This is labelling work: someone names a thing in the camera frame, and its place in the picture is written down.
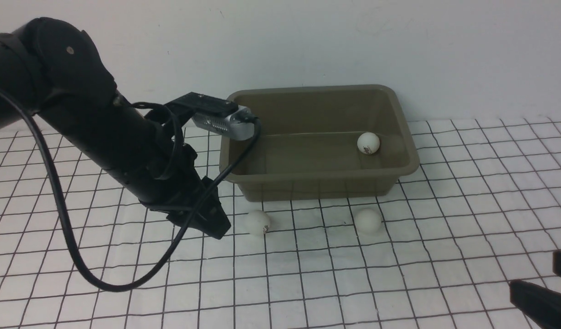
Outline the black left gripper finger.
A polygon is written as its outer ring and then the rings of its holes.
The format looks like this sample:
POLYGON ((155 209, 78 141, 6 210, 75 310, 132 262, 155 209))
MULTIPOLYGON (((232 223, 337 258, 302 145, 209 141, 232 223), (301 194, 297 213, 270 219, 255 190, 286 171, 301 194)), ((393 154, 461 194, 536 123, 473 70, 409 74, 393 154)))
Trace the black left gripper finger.
POLYGON ((224 212, 219 198, 209 196, 195 215, 195 229, 211 238, 222 239, 230 227, 230 220, 224 212))

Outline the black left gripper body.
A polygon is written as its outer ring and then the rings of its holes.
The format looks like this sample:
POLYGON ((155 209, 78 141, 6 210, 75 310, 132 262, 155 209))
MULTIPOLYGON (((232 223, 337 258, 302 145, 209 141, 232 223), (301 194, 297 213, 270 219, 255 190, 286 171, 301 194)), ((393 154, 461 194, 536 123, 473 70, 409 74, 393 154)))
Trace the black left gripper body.
MULTIPOLYGON (((213 179, 205 176, 201 179, 201 183, 197 186, 197 188, 192 192, 178 192, 169 200, 157 203, 146 203, 146 207, 151 211, 167 214, 166 218, 168 221, 173 223, 175 226, 182 227, 188 218, 188 214, 190 214, 190 212, 198 204, 201 197, 204 196, 206 189, 214 186, 214 189, 211 191, 209 196, 217 196, 219 198, 218 188, 220 183, 221 181, 214 183, 213 179)), ((195 229, 195 215, 189 223, 189 227, 193 229, 195 229)))

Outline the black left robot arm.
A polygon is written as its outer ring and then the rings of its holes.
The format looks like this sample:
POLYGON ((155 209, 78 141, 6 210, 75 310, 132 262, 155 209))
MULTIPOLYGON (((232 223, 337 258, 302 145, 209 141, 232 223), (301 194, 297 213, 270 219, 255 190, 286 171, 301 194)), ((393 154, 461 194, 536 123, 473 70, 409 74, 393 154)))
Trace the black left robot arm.
POLYGON ((194 169, 191 146, 172 152, 171 114, 184 124, 195 111, 222 118, 238 110, 191 92, 142 115, 119 94, 90 36, 50 17, 0 32, 0 89, 178 227, 212 181, 194 169))

